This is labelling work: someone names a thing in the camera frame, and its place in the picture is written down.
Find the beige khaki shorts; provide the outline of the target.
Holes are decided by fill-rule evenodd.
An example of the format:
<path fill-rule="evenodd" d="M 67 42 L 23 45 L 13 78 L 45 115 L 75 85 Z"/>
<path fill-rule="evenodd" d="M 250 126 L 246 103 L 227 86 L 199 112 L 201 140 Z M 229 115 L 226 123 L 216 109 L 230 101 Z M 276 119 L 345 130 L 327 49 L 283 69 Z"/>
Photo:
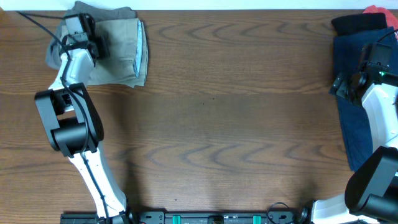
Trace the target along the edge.
<path fill-rule="evenodd" d="M 144 26 L 138 18 L 102 21 L 95 24 L 93 36 L 104 36 L 109 57 L 94 60 L 86 49 L 67 50 L 62 40 L 62 64 L 51 89 L 63 87 L 63 72 L 67 85 L 121 84 L 133 88 L 145 84 L 148 49 Z"/>

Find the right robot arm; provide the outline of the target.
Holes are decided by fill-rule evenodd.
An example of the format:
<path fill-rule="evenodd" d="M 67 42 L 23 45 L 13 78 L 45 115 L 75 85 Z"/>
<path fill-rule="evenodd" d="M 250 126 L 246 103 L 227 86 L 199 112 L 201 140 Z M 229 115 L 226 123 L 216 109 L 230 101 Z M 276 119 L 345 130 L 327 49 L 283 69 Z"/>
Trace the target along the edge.
<path fill-rule="evenodd" d="M 397 75 L 377 72 L 361 98 L 373 154 L 345 193 L 312 205 L 311 223 L 397 223 Z"/>

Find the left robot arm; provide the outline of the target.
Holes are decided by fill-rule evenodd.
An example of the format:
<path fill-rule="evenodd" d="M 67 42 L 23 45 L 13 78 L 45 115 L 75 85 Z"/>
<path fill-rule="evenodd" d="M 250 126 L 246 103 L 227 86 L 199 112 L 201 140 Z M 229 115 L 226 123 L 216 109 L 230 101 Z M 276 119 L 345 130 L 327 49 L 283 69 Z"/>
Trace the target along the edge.
<path fill-rule="evenodd" d="M 35 105 L 51 147 L 77 168 L 96 213 L 64 213 L 60 223 L 136 223 L 104 156 L 103 124 L 86 89 L 95 60 L 107 54 L 106 44 L 92 32 L 74 31 L 61 46 L 58 75 L 48 90 L 35 94 Z"/>

